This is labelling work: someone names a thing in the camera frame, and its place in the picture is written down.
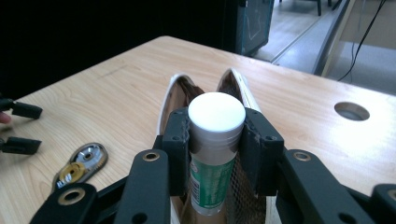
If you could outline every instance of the black wall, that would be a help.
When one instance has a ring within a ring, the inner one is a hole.
[[[163,34],[149,1],[0,5],[0,92],[20,98]]]
[[[0,0],[0,92],[16,100],[161,35],[245,54],[245,3]]]

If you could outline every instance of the cable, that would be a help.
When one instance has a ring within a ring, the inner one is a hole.
[[[355,36],[353,37],[353,43],[352,43],[352,48],[351,48],[351,58],[352,60],[350,61],[350,66],[352,66],[353,61],[355,60],[355,42],[358,39],[358,35],[361,33],[361,17],[363,15],[364,9],[366,8],[366,0],[363,0],[363,4],[361,4],[361,14],[359,15],[359,22],[358,22],[358,31],[355,33]],[[349,80],[349,84],[351,84],[353,82],[353,74],[352,71],[350,71],[350,80]]]
[[[378,15],[378,13],[381,10],[382,6],[384,6],[386,1],[387,0],[381,0],[381,2],[379,3],[378,10],[376,11],[373,19],[371,20],[369,26],[367,27],[366,32],[364,33],[363,38],[361,39],[361,42],[359,43],[358,50],[355,53],[355,58],[352,60],[352,65],[350,66],[349,70],[342,77],[338,78],[337,81],[341,81],[342,79],[344,79],[352,71],[352,68],[355,66],[356,58],[358,57],[359,51],[361,50],[361,45],[363,44],[364,40],[366,39],[367,35],[369,34],[369,32],[371,30],[371,27],[373,26],[373,23],[374,23],[374,21],[376,19],[376,16]]]

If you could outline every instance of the white cylindrical container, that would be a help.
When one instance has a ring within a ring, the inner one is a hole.
[[[189,105],[191,203],[201,215],[221,210],[245,116],[242,103],[222,92],[199,95]]]

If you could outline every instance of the white cap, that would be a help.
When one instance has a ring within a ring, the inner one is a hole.
[[[238,141],[246,111],[235,97],[222,92],[208,92],[189,105],[191,135],[201,144],[228,145]]]

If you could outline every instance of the wooden table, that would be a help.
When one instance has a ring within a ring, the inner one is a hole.
[[[396,97],[164,36],[18,100],[41,106],[41,118],[13,116],[1,137],[42,144],[33,156],[0,155],[0,223],[29,222],[54,175],[86,143],[109,154],[89,183],[100,190],[127,176],[134,155],[152,147],[170,77],[184,73],[215,91],[229,67],[247,77],[288,149],[315,153],[342,184],[368,195],[396,183]],[[365,107],[370,118],[342,118],[339,102]]]

